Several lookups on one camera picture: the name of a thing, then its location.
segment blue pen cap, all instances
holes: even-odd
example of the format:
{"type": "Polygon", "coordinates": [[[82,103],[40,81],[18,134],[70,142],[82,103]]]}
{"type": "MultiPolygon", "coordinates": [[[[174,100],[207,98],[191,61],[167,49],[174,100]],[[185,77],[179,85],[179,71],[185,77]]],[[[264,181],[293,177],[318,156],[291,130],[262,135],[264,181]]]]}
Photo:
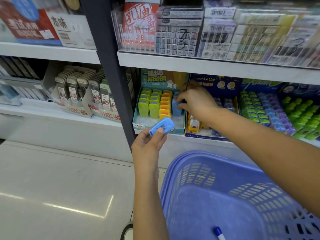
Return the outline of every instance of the blue pen cap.
{"type": "Polygon", "coordinates": [[[218,237],[222,234],[222,231],[221,231],[220,227],[217,226],[213,229],[213,233],[218,237]]]}

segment forearm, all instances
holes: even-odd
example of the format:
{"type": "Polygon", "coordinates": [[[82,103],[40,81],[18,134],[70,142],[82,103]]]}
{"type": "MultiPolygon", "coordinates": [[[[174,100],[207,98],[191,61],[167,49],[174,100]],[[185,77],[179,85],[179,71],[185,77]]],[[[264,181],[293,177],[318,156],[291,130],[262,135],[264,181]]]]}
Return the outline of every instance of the forearm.
{"type": "Polygon", "coordinates": [[[236,115],[227,109],[210,115],[210,127],[246,153],[274,182],[320,215],[320,149],[236,115]]]}
{"type": "Polygon", "coordinates": [[[134,240],[169,240],[158,183],[154,177],[147,180],[146,177],[136,177],[133,217],[134,240]]]}

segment blue shopping basket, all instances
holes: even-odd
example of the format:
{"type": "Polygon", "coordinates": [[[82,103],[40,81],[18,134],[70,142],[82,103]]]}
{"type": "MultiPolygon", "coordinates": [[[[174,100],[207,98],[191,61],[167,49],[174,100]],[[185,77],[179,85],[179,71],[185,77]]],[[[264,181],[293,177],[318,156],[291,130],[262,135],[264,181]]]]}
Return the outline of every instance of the blue shopping basket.
{"type": "Polygon", "coordinates": [[[160,192],[172,240],[318,240],[320,220],[258,167],[203,151],[170,164],[160,192]]]}

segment black metal pole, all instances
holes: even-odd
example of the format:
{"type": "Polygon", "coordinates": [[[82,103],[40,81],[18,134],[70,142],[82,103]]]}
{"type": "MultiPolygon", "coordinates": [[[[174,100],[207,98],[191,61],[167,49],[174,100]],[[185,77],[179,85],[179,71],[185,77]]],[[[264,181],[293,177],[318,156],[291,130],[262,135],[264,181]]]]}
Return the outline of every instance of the black metal pole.
{"type": "Polygon", "coordinates": [[[111,2],[110,0],[81,0],[81,3],[131,149],[136,137],[132,126],[134,111],[125,70],[119,66],[118,45],[111,18],[111,2]]]}

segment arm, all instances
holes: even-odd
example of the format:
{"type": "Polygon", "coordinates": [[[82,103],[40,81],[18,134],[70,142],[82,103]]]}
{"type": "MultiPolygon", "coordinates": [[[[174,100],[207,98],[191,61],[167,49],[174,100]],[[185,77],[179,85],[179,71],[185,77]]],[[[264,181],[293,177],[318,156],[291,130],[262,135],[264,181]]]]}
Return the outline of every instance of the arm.
{"type": "Polygon", "coordinates": [[[219,108],[197,82],[183,87],[178,101],[199,121],[246,153],[278,186],[320,216],[320,148],[219,108]]]}
{"type": "Polygon", "coordinates": [[[142,131],[132,144],[134,163],[133,239],[169,240],[165,216],[158,193],[159,151],[167,136],[160,128],[151,138],[142,131]]]}

